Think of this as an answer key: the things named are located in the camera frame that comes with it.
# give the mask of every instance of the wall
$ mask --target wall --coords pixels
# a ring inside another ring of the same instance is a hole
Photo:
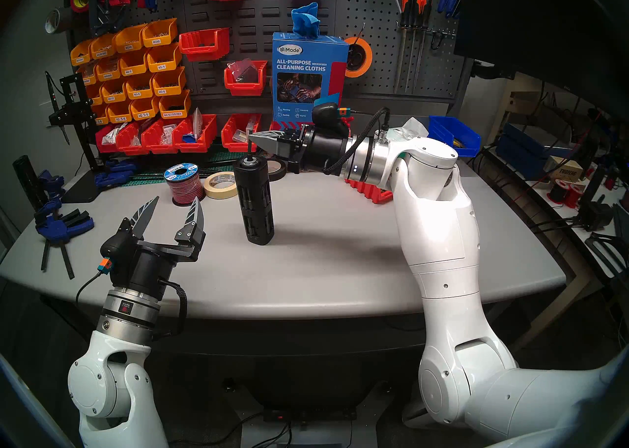
[[[66,128],[70,146],[59,128],[47,128],[52,106],[44,71],[57,85],[60,77],[72,74],[65,34],[49,35],[43,29],[46,15],[56,6],[63,6],[63,0],[22,0],[0,35],[0,168],[4,170],[0,206],[20,231],[33,219],[33,209],[12,162],[27,154],[36,173],[48,169],[69,180],[82,154],[72,127]]]

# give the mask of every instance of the blue box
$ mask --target blue box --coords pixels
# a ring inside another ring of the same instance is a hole
[[[349,45],[337,37],[273,33],[273,120],[281,128],[312,122],[314,101],[343,93]]]

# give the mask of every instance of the yellow storage bin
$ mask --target yellow storage bin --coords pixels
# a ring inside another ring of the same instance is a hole
[[[177,19],[154,21],[142,31],[142,42],[145,47],[168,45],[177,36]]]
[[[70,61],[73,66],[80,66],[81,64],[86,64],[92,60],[92,56],[89,53],[89,46],[92,45],[93,41],[94,39],[90,38],[85,42],[81,42],[72,49],[70,52]]]
[[[116,53],[116,47],[114,47],[114,34],[106,33],[102,37],[98,37],[89,46],[89,52],[92,58],[105,58],[111,57]]]
[[[153,90],[151,89],[151,78],[153,74],[145,72],[144,74],[134,75],[127,79],[125,84],[127,96],[130,100],[140,100],[144,98],[152,98]]]
[[[96,64],[96,78],[102,83],[108,79],[120,77],[120,58],[118,56],[103,58]]]
[[[114,79],[113,81],[107,81],[101,86],[101,97],[103,102],[118,103],[124,101],[127,98],[127,90],[125,90],[124,79]]]
[[[143,74],[148,70],[148,48],[120,56],[120,72],[124,76]]]
[[[186,70],[179,66],[174,71],[158,72],[152,81],[156,96],[176,96],[186,85]]]
[[[162,118],[185,118],[190,111],[190,89],[186,89],[176,96],[164,96],[159,101],[159,112]]]
[[[114,37],[114,46],[119,54],[125,54],[134,50],[140,50],[142,45],[142,30],[147,23],[136,25],[135,27],[120,30]]]
[[[81,77],[83,77],[83,84],[86,86],[91,86],[96,83],[96,73],[94,71],[95,67],[96,61],[92,60],[92,62],[83,64],[77,69],[77,72],[81,74]]]
[[[125,121],[131,121],[131,103],[129,101],[122,101],[121,103],[111,103],[107,105],[107,117],[112,123],[124,123]]]
[[[159,113],[159,99],[143,99],[135,100],[131,102],[131,114],[136,121],[146,120],[147,118],[153,118]]]
[[[92,111],[96,113],[94,121],[97,125],[106,125],[109,123],[109,118],[107,117],[107,106],[105,104],[92,108]]]
[[[181,62],[179,42],[151,48],[148,51],[147,62],[151,72],[174,71]]]

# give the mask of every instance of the blue storage bin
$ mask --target blue storage bin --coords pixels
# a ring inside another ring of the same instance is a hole
[[[454,148],[459,157],[475,157],[481,149],[481,136],[451,116],[431,116],[428,124],[428,138],[439,140]],[[454,146],[454,138],[464,148]]]

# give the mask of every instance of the table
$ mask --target table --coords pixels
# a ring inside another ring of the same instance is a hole
[[[513,211],[460,165],[481,231],[479,281],[483,302],[533,294],[565,283],[565,274]],[[101,244],[124,217],[154,196],[159,202],[145,239],[174,243],[186,208],[171,203],[165,183],[110,189],[92,203],[64,204],[94,217],[94,229],[67,250],[76,275],[68,280],[58,248],[40,271],[44,241],[31,222],[0,265],[0,276],[65,300],[96,273]],[[339,178],[288,174],[271,183],[275,237],[266,246],[247,241],[236,198],[202,201],[207,234],[196,263],[179,264],[171,280],[188,297],[188,316],[222,319],[350,318],[415,313],[419,289],[400,247],[391,203],[374,204]],[[101,276],[81,293],[100,306],[111,288]],[[161,313],[176,316],[167,288]]]

